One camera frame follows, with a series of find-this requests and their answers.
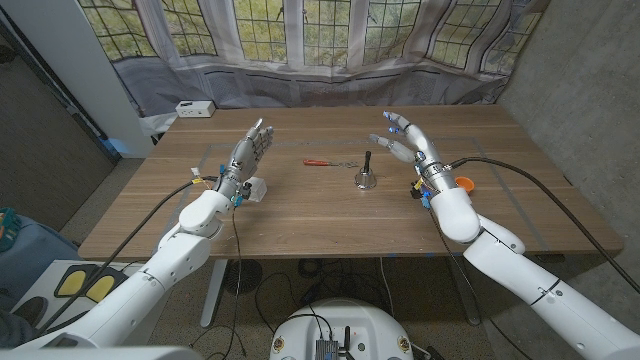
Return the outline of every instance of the robot finger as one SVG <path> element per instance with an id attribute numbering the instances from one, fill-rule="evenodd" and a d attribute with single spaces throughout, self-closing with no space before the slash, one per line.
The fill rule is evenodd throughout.
<path id="1" fill-rule="evenodd" d="M 413 151 L 409 150 L 401 143 L 375 134 L 369 135 L 369 138 L 372 141 L 377 142 L 378 144 L 389 149 L 389 151 L 391 151 L 391 154 L 393 154 L 393 156 L 395 156 L 398 160 L 408 164 L 411 164 L 415 161 L 415 155 Z"/>
<path id="2" fill-rule="evenodd" d="M 396 126 L 398 126 L 402 131 L 404 131 L 407 128 L 407 126 L 411 125 L 409 120 L 405 119 L 405 117 L 402 115 L 399 115 L 393 112 L 388 112 L 388 111 L 384 111 L 382 114 L 384 115 L 384 117 L 389 119 L 389 121 L 391 121 Z"/>
<path id="3" fill-rule="evenodd" d="M 260 125 L 262 125 L 262 118 L 258 119 L 255 124 L 247 131 L 247 139 L 255 141 L 256 136 L 260 132 Z"/>

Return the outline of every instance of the white curtain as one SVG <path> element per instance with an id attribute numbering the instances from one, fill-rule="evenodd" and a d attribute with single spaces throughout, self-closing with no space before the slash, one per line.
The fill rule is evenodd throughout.
<path id="1" fill-rule="evenodd" d="M 493 103 L 546 1 L 79 0 L 141 117 Z"/>

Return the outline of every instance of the window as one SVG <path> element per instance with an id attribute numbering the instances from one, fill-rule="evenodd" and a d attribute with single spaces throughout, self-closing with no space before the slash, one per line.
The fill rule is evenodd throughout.
<path id="1" fill-rule="evenodd" d="M 496 45 L 489 50 L 482 66 L 482 71 L 510 75 L 518 53 L 536 27 L 540 16 L 541 14 L 520 16 L 513 26 L 498 40 Z"/>
<path id="2" fill-rule="evenodd" d="M 156 56 L 133 0 L 80 0 L 89 24 L 109 60 Z"/>
<path id="3" fill-rule="evenodd" d="M 244 58 L 287 62 L 282 0 L 234 0 Z"/>
<path id="4" fill-rule="evenodd" d="M 350 0 L 305 0 L 305 65 L 347 66 Z"/>
<path id="5" fill-rule="evenodd" d="M 464 69 L 467 54 L 496 12 L 500 0 L 460 0 L 438 33 L 431 59 Z"/>
<path id="6" fill-rule="evenodd" d="M 419 8 L 419 0 L 369 2 L 363 65 L 402 56 L 404 43 L 413 30 Z"/>
<path id="7" fill-rule="evenodd" d="M 162 0 L 162 8 L 180 55 L 217 55 L 197 0 Z"/>

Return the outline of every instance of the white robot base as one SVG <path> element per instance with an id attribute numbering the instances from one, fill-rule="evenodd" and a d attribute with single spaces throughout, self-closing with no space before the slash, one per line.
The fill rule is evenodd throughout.
<path id="1" fill-rule="evenodd" d="M 407 332 L 381 309 L 347 298 L 324 299 L 311 306 L 316 315 L 331 325 L 331 334 L 324 320 L 314 317 L 306 306 L 293 313 L 290 320 L 276 329 L 271 342 L 270 360 L 338 360 L 338 353 L 341 354 L 340 358 L 356 360 L 413 359 Z M 301 314 L 311 316 L 295 317 Z M 325 341 L 320 341 L 316 319 L 320 322 Z"/>

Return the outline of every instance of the black cable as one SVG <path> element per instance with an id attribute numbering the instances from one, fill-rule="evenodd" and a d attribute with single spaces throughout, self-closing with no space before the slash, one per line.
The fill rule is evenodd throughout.
<path id="1" fill-rule="evenodd" d="M 320 340 L 324 340 L 324 335 L 322 334 L 322 327 L 320 326 L 320 320 L 318 320 L 318 314 L 316 314 L 315 310 L 313 310 L 313 308 L 311 307 L 311 303 L 309 303 L 307 306 L 309 306 L 309 309 L 311 310 L 311 312 L 313 313 L 313 315 L 316 315 L 316 323 L 318 323 L 318 330 L 320 331 Z"/>
<path id="2" fill-rule="evenodd" d="M 476 294 L 476 291 L 473 288 L 473 285 L 471 285 L 471 281 L 469 281 L 469 278 L 467 278 L 467 275 L 465 274 L 464 270 L 462 269 L 462 266 L 460 266 L 460 264 L 458 263 L 458 260 L 456 259 L 456 257 L 453 256 L 453 253 L 451 252 L 451 249 L 449 249 L 449 245 L 447 245 L 447 242 L 444 239 L 444 234 L 442 233 L 442 229 L 440 228 L 440 224 L 436 220 L 436 217 L 433 215 L 433 210 L 431 208 L 429 208 L 428 210 L 429 210 L 429 215 L 431 215 L 431 220 L 433 220 L 433 224 L 436 226 L 436 229 L 438 230 L 438 234 L 440 235 L 440 240 L 442 240 L 442 244 L 447 249 L 447 252 L 449 253 L 449 256 L 451 256 L 451 259 L 453 260 L 453 262 L 458 267 L 458 270 L 460 270 L 460 273 L 464 277 L 464 280 L 467 282 L 467 285 L 469 286 L 469 289 L 471 290 L 471 294 L 473 295 L 473 298 L 476 301 L 476 305 L 478 306 L 478 310 L 480 311 L 480 314 L 481 314 L 480 316 L 482 316 L 484 311 L 482 310 L 482 307 L 480 306 L 480 301 L 478 299 L 478 295 Z M 525 353 L 522 349 L 520 349 L 520 347 L 518 345 L 516 345 L 516 343 L 513 342 L 513 340 L 511 340 L 507 336 L 507 334 L 505 334 L 504 331 L 502 331 L 502 329 L 500 329 L 500 327 L 498 327 L 498 324 L 496 324 L 495 321 L 493 321 L 493 319 L 490 316 L 487 316 L 486 318 L 489 319 L 491 324 L 493 324 L 493 326 L 496 328 L 496 330 L 498 330 L 500 335 L 502 335 L 502 337 L 504 337 L 509 342 L 509 344 L 511 344 L 511 346 L 514 347 L 514 349 L 518 350 L 518 352 L 520 354 L 522 354 L 522 356 L 524 356 L 528 360 L 533 360 L 529 355 L 527 355 L 527 353 Z"/>
<path id="3" fill-rule="evenodd" d="M 315 317 L 316 319 L 321 319 L 322 321 L 325 322 L 325 324 L 327 324 L 327 327 L 329 327 L 329 340 L 333 341 L 333 330 L 331 329 L 331 325 L 329 324 L 329 321 L 327 321 L 327 319 L 323 318 L 320 315 L 316 315 L 316 314 L 297 314 L 297 315 L 291 315 L 289 316 L 285 321 L 281 322 L 280 325 L 278 325 L 276 327 L 276 330 L 278 330 L 278 328 L 280 326 L 282 326 L 282 324 L 286 323 L 289 320 L 293 320 L 293 319 L 297 319 L 297 318 L 301 318 L 301 317 L 307 317 L 307 316 L 312 316 Z"/>
<path id="4" fill-rule="evenodd" d="M 209 181 L 215 181 L 215 179 L 217 179 L 217 177 L 208 176 L 208 177 L 205 177 L 203 179 L 209 180 Z M 131 232 L 131 234 L 129 234 L 129 236 L 127 236 L 127 238 L 124 239 L 124 241 L 111 254 L 111 256 L 109 256 L 107 261 L 102 263 L 102 265 L 100 266 L 98 271 L 96 271 L 93 274 L 93 276 L 91 276 L 91 278 L 85 283 L 85 285 L 82 286 L 80 288 L 80 290 L 78 290 L 77 293 L 73 294 L 73 296 L 71 296 L 69 298 L 69 300 L 67 300 L 67 302 L 65 302 L 60 307 L 60 309 L 58 309 L 58 311 L 56 311 L 49 318 L 49 320 L 47 320 L 47 322 L 44 323 L 44 325 L 42 325 L 42 327 L 40 327 L 40 329 L 38 329 L 38 331 L 35 333 L 33 338 L 36 339 L 36 338 L 39 338 L 40 336 L 44 335 L 45 332 L 47 331 L 47 329 L 51 326 L 51 324 L 53 324 L 60 317 L 60 315 L 62 315 L 62 313 L 64 313 L 69 308 L 69 306 L 71 306 L 71 304 L 73 304 L 74 301 L 76 301 L 76 299 L 78 299 L 80 297 L 81 294 L 86 293 L 87 290 L 89 290 L 89 288 L 94 285 L 96 280 L 98 280 L 100 278 L 100 276 L 102 275 L 102 273 L 104 273 L 105 269 L 109 266 L 109 264 L 111 264 L 113 262 L 113 259 L 115 259 L 116 256 L 118 256 L 118 254 L 122 251 L 122 249 L 124 249 L 124 247 L 127 246 L 127 244 L 129 244 L 131 239 L 133 239 L 133 237 L 138 233 L 138 231 L 140 231 L 140 229 L 142 229 L 142 227 L 147 223 L 147 221 L 149 221 L 149 219 L 151 219 L 151 217 L 158 211 L 158 209 L 160 209 L 160 207 L 162 205 L 164 205 L 164 203 L 166 203 L 169 199 L 171 199 L 177 193 L 179 193 L 180 191 L 188 188 L 191 185 L 193 185 L 193 182 L 189 181 L 188 183 L 186 183 L 186 184 L 180 186 L 179 188 L 175 189 L 174 191 L 172 191 L 169 195 L 165 196 L 164 199 L 160 200 L 160 202 L 149 212 L 149 214 L 147 214 L 147 216 L 140 222 L 140 224 L 138 224 L 138 226 L 136 226 L 136 228 Z"/>
<path id="5" fill-rule="evenodd" d="M 580 229 L 580 231 L 582 232 L 582 234 L 584 234 L 584 236 L 587 238 L 587 240 L 589 240 L 589 242 L 591 242 L 591 244 L 598 250 L 598 252 L 604 256 L 604 258 L 609 262 L 609 264 L 611 264 L 611 266 L 613 266 L 613 268 L 618 272 L 618 274 L 620 274 L 620 276 L 622 276 L 623 279 L 625 279 L 627 281 L 627 283 L 629 285 L 631 285 L 631 287 L 638 293 L 640 294 L 640 285 L 638 285 L 638 283 L 636 283 L 633 278 L 631 278 L 631 276 L 629 276 L 629 274 L 627 274 L 627 272 L 615 261 L 615 259 L 613 259 L 611 257 L 611 255 L 609 255 L 604 248 L 602 247 L 602 245 L 600 245 L 600 243 L 598 242 L 598 240 L 596 240 L 593 235 L 591 235 L 591 233 L 589 232 L 589 230 L 587 230 L 587 228 L 584 227 L 584 225 L 582 225 L 582 223 L 580 222 L 580 220 L 578 220 L 578 218 L 575 217 L 575 215 L 573 215 L 573 213 L 562 203 L 562 201 L 560 201 L 560 199 L 558 199 L 552 192 L 551 190 L 549 190 L 546 186 L 544 186 L 544 184 L 542 184 L 542 182 L 540 182 L 540 180 L 536 179 L 533 175 L 529 174 L 528 172 L 513 166 L 513 165 L 509 165 L 507 163 L 504 163 L 502 161 L 498 161 L 498 160 L 493 160 L 493 159 L 487 159 L 487 158 L 481 158 L 481 157 L 469 157 L 469 158 L 462 158 L 459 160 L 456 160 L 454 162 L 452 162 L 451 164 L 449 164 L 451 166 L 452 169 L 455 169 L 469 161 L 478 161 L 478 162 L 485 162 L 485 163 L 489 163 L 489 164 L 493 164 L 493 165 L 497 165 L 500 167 L 503 167 L 505 169 L 509 169 L 511 171 L 514 171 L 524 177 L 526 177 L 527 179 L 531 180 L 531 182 L 533 182 L 534 184 L 536 184 L 540 190 L 542 190 L 550 199 L 551 201 L 553 201 L 559 208 L 560 210 L 562 210 L 562 212 L 565 213 L 565 215 L 567 215 L 567 217 L 569 218 L 569 220 L 571 220 L 577 227 L 578 229 Z"/>
<path id="6" fill-rule="evenodd" d="M 136 260 L 136 261 L 132 261 L 130 263 L 128 263 L 127 265 L 123 266 L 122 269 L 120 269 L 120 272 L 124 272 L 125 270 L 127 270 L 127 268 L 135 263 L 139 263 L 141 261 L 147 261 L 147 260 Z"/>
<path id="7" fill-rule="evenodd" d="M 247 350 L 244 347 L 244 343 L 242 342 L 242 338 L 240 337 L 240 334 L 238 334 L 238 332 L 235 329 L 232 329 L 231 326 L 227 326 L 227 325 L 216 325 L 216 326 L 212 326 L 212 327 L 208 328 L 202 334 L 198 335 L 198 337 L 195 340 L 190 342 L 189 343 L 189 347 L 193 349 L 193 347 L 196 345 L 198 340 L 200 340 L 200 338 L 202 338 L 204 335 L 206 335 L 209 331 L 211 331 L 213 329 L 219 329 L 219 328 L 229 329 L 229 330 L 232 331 L 232 334 L 236 335 L 236 337 L 238 338 L 238 342 L 240 343 L 240 348 L 242 349 L 242 355 L 244 355 L 244 357 L 247 357 Z"/>
<path id="8" fill-rule="evenodd" d="M 258 284 L 258 287 L 256 288 L 256 292 L 254 294 L 253 300 L 256 304 L 256 309 L 258 310 L 258 315 L 260 315 L 260 318 L 262 319 L 262 322 L 265 323 L 265 325 L 267 325 L 267 327 L 269 328 L 269 330 L 271 330 L 271 332 L 275 335 L 276 331 L 274 328 L 271 327 L 271 325 L 269 325 L 269 322 L 267 321 L 267 319 L 264 317 L 264 314 L 262 314 L 262 310 L 260 310 L 260 304 L 258 303 L 258 293 L 260 292 L 260 288 L 262 287 L 262 284 L 264 284 L 265 282 L 267 282 L 267 280 L 271 279 L 272 277 L 276 276 L 276 275 L 282 275 L 287 279 L 287 282 L 289 283 L 289 292 L 291 293 L 291 300 L 293 301 L 293 304 L 295 307 L 298 307 L 298 302 L 296 301 L 295 296 L 293 295 L 293 286 L 291 285 L 291 278 L 289 277 L 289 275 L 283 273 L 283 272 L 276 272 L 273 273 L 269 276 L 267 276 L 266 278 L 264 278 L 264 280 L 262 280 L 260 282 L 260 284 Z"/>
<path id="9" fill-rule="evenodd" d="M 233 232 L 236 236 L 236 245 L 238 247 L 238 285 L 236 286 L 236 299 L 235 299 L 235 305 L 233 310 L 233 325 L 231 326 L 231 340 L 229 341 L 229 347 L 227 348 L 227 352 L 222 357 L 223 360 L 226 359 L 227 356 L 229 356 L 229 353 L 231 352 L 231 347 L 233 346 L 233 337 L 234 337 L 233 334 L 235 334 L 236 332 L 236 323 L 238 321 L 238 294 L 240 294 L 240 280 L 242 279 L 241 277 L 242 255 L 240 253 L 240 238 L 238 237 L 238 229 L 236 228 L 236 208 L 237 206 L 233 208 L 233 214 L 231 214 L 231 223 L 233 224 Z M 211 359 L 216 354 L 218 353 L 213 353 L 209 355 L 206 360 Z"/>

